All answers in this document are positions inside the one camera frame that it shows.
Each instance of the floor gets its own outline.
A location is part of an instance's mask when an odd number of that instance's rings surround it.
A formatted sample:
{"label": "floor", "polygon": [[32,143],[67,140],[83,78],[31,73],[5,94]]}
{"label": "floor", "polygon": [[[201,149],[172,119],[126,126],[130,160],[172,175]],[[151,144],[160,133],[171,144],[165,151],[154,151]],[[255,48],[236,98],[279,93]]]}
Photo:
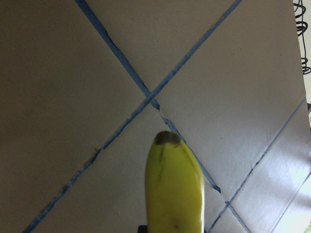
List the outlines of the floor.
{"label": "floor", "polygon": [[5,1],[0,20],[1,232],[137,232],[162,130],[202,163],[208,233],[303,232],[292,2]]}

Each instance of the banana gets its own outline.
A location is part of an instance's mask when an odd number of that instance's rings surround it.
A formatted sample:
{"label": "banana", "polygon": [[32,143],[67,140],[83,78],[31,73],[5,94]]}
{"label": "banana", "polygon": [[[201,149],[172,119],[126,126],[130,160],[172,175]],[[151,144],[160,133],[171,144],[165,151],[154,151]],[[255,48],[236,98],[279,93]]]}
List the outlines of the banana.
{"label": "banana", "polygon": [[203,174],[175,133],[160,132],[151,145],[145,198],[148,233],[203,233]]}

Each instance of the black wire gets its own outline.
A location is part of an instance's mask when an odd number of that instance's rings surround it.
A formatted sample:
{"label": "black wire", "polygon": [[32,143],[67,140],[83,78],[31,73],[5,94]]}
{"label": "black wire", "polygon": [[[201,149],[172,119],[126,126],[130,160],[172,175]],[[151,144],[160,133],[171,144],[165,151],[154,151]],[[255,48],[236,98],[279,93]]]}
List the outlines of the black wire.
{"label": "black wire", "polygon": [[298,36],[302,36],[302,44],[304,49],[304,57],[301,58],[301,65],[302,65],[302,72],[304,75],[311,73],[311,68],[307,66],[307,51],[306,51],[306,44],[305,44],[305,38],[304,38],[304,32],[308,28],[308,24],[303,21],[303,14],[306,12],[307,8],[303,5],[302,0],[299,0],[298,3],[294,3],[294,6],[296,7],[295,12],[298,10],[298,8],[301,8],[301,13],[298,15],[295,15],[295,18],[301,17],[300,21],[296,21],[297,26],[297,32]]}

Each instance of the dark banana tip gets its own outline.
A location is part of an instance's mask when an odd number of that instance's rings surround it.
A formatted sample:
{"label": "dark banana tip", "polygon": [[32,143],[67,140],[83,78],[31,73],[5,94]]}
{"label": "dark banana tip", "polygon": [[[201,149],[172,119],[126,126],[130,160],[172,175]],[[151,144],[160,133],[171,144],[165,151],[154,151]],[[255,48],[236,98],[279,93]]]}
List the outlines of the dark banana tip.
{"label": "dark banana tip", "polygon": [[180,142],[180,138],[177,134],[169,131],[162,131],[157,134],[155,137],[155,143],[164,144],[164,143],[172,143],[177,144]]}

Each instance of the brown spot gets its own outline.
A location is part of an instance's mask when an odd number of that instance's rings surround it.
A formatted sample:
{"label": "brown spot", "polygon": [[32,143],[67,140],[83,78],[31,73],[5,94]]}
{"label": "brown spot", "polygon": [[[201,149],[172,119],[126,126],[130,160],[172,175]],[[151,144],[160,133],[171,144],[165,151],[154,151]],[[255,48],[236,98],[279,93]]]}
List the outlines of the brown spot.
{"label": "brown spot", "polygon": [[180,142],[180,138],[177,134],[169,131],[162,131],[157,134],[155,137],[155,143],[158,145],[164,144],[164,143],[172,143],[177,144]]}

